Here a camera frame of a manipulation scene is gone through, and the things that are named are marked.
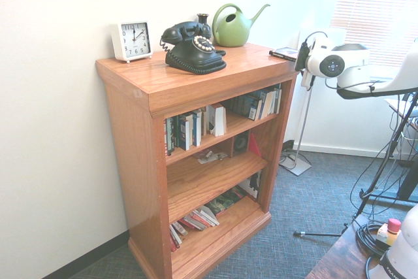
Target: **clock hand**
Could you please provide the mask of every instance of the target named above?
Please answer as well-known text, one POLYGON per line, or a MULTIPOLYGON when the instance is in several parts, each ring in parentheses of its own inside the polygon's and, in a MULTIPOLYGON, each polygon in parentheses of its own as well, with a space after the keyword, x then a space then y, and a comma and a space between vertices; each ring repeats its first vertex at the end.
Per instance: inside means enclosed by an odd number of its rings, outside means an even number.
POLYGON ((141 35, 141 34, 143 34, 143 33, 144 33, 144 31, 142 31, 141 33, 139 33, 139 34, 138 34, 138 36, 137 36, 137 37, 135 37, 135 40, 136 40, 138 37, 140 37, 140 35, 141 35))

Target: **wooden bookshelf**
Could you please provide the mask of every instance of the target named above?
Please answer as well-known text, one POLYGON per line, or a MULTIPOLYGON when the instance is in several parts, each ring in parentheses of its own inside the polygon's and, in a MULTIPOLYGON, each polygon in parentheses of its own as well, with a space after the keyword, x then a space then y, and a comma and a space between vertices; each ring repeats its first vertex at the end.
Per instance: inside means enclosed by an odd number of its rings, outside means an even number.
POLYGON ((202 278, 270 221, 269 206, 278 170, 297 72, 294 63, 246 44, 226 48, 227 67, 194 75, 165 64, 165 53, 124 63, 96 62, 103 79, 118 159, 129 248, 151 279, 202 278), (227 132, 207 135, 188 151, 165 156, 164 120, 281 83, 279 114, 252 121, 227 112, 227 132), (251 130, 261 156, 246 152, 200 165, 192 154, 220 146, 232 152, 234 136, 251 130), (200 205, 262 171, 257 202, 245 197, 219 216, 220 225, 190 232, 170 251, 169 225, 200 205))

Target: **green watering can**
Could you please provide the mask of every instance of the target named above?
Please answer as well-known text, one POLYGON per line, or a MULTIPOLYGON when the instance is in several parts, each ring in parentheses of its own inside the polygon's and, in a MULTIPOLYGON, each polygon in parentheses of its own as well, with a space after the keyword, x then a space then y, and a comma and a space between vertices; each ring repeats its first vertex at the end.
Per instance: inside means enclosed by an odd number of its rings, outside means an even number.
POLYGON ((214 37, 216 42, 224 47, 239 47, 243 46, 249 37, 249 31, 253 26, 260 13, 270 5, 264 5, 260 11, 252 19, 247 19, 236 5, 227 3, 223 5, 216 12, 214 21, 212 23, 212 30, 214 31, 214 37), (225 8, 233 7, 236 9, 235 13, 232 13, 220 21, 218 27, 216 27, 217 17, 219 13, 225 8))

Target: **black vase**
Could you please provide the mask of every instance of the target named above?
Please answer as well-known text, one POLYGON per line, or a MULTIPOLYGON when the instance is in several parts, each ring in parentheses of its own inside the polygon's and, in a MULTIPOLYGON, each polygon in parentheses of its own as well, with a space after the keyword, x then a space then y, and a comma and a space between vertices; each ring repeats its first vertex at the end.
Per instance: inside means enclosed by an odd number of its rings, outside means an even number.
POLYGON ((206 13, 198 13, 199 23, 203 24, 203 31, 207 39, 210 39, 210 26, 208 25, 208 16, 206 13))

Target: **watering can handle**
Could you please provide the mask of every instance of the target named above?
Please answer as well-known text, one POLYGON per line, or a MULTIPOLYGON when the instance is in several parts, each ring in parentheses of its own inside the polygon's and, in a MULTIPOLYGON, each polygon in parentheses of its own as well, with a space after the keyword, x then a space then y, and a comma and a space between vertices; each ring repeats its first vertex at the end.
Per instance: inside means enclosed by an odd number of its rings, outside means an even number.
POLYGON ((217 32, 217 28, 215 28, 216 26, 216 22, 217 22, 217 17, 219 16, 219 14, 223 11, 223 9, 228 8, 228 7, 233 7, 236 9, 237 12, 241 12, 241 9, 239 9, 236 5, 234 5, 233 3, 227 3, 226 5, 223 5, 221 8, 218 9, 218 11, 216 11, 215 16, 214 16, 214 20, 212 22, 212 30, 213 32, 217 32))

